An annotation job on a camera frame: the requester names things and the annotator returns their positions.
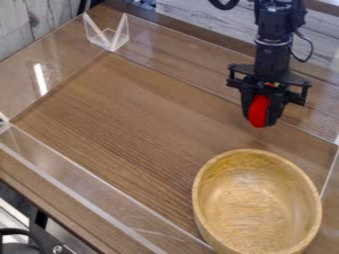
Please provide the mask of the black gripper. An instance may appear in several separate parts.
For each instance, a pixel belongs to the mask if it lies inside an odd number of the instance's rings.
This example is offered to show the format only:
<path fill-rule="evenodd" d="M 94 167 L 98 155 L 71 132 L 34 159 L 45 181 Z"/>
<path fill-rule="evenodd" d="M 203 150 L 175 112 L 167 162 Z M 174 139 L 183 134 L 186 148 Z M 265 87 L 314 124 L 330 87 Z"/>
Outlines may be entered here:
<path fill-rule="evenodd" d="M 231 63 L 229 65 L 230 77 L 227 86 L 242 90 L 242 107 L 245 117 L 250 115 L 250 109 L 258 89 L 262 94 L 269 94 L 279 88 L 286 92 L 275 92 L 269 97 L 269 107 L 266 111 L 266 126 L 273 126 L 279 119 L 286 102 L 305 105 L 311 81 L 301 75 L 287 70 L 274 78 L 266 78 L 255 74 L 253 64 Z"/>

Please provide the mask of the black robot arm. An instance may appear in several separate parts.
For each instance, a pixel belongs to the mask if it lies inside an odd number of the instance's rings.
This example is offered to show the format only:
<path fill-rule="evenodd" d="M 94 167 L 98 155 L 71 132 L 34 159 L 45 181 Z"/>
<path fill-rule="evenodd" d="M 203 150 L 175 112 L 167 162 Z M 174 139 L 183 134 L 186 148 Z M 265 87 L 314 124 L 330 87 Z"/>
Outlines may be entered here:
<path fill-rule="evenodd" d="M 290 70 L 290 58 L 306 63 L 314 45 L 299 32 L 306 24 L 305 0 L 253 0 L 254 64 L 231 63 L 227 86 L 242 95 L 246 119 L 255 128 L 277 123 L 289 103 L 305 105 L 311 81 Z"/>

